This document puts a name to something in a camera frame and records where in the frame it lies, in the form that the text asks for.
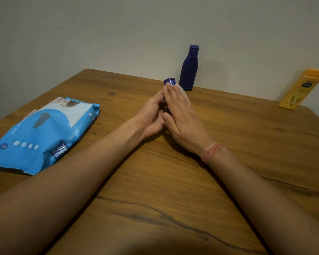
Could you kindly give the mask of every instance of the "dark blue lotion bottle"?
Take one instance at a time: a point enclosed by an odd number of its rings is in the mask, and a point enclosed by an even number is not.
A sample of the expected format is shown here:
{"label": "dark blue lotion bottle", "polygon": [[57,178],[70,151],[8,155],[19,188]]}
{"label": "dark blue lotion bottle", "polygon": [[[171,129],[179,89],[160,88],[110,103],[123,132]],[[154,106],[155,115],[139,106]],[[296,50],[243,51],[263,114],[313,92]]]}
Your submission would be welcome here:
{"label": "dark blue lotion bottle", "polygon": [[183,62],[179,85],[185,91],[191,91],[192,86],[194,85],[197,67],[199,66],[199,61],[197,59],[199,49],[199,46],[194,44],[191,45],[188,56]]}

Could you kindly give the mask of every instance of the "blue package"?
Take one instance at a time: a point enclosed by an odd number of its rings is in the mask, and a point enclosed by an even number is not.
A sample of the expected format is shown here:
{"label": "blue package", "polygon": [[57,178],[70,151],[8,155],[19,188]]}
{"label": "blue package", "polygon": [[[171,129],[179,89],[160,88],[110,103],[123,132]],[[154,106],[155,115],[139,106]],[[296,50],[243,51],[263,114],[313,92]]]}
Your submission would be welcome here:
{"label": "blue package", "polygon": [[36,174],[53,165],[82,137],[98,114],[98,104],[55,99],[0,139],[0,167]]}

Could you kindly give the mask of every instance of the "hand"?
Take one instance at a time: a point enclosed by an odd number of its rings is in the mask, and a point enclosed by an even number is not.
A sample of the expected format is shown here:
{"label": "hand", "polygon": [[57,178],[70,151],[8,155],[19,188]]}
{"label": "hand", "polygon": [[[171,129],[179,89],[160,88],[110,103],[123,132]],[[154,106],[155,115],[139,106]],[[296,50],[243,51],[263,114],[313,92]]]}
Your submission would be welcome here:
{"label": "hand", "polygon": [[165,124],[162,119],[163,101],[163,90],[160,90],[153,97],[145,101],[144,105],[135,116],[135,118],[140,121],[144,127],[143,139],[148,138],[164,129]]}
{"label": "hand", "polygon": [[214,139],[176,85],[171,86],[167,83],[163,88],[163,94],[172,114],[162,114],[166,127],[178,144],[202,158],[215,144]]}

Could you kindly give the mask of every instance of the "red thread bracelet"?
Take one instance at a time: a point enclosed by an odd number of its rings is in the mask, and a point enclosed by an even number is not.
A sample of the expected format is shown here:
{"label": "red thread bracelet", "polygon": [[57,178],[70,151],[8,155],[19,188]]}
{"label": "red thread bracelet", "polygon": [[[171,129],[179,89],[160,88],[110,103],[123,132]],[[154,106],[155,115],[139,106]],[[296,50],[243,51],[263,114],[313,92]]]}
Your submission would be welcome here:
{"label": "red thread bracelet", "polygon": [[202,158],[202,162],[207,164],[209,162],[209,160],[212,158],[212,156],[222,148],[223,148],[222,144],[220,144],[220,143],[214,144],[214,146],[212,146],[210,149],[208,149],[208,151],[204,154],[204,156]]}

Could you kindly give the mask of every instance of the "person's right hand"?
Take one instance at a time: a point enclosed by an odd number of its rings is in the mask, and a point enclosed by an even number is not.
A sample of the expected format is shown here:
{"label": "person's right hand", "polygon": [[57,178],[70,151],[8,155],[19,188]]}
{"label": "person's right hand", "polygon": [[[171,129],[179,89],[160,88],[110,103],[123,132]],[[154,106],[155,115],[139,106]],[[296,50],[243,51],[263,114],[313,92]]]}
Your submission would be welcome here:
{"label": "person's right hand", "polygon": [[202,158],[215,144],[214,139],[176,85],[171,86],[167,83],[163,88],[163,95],[172,116],[163,113],[162,118],[174,140]]}

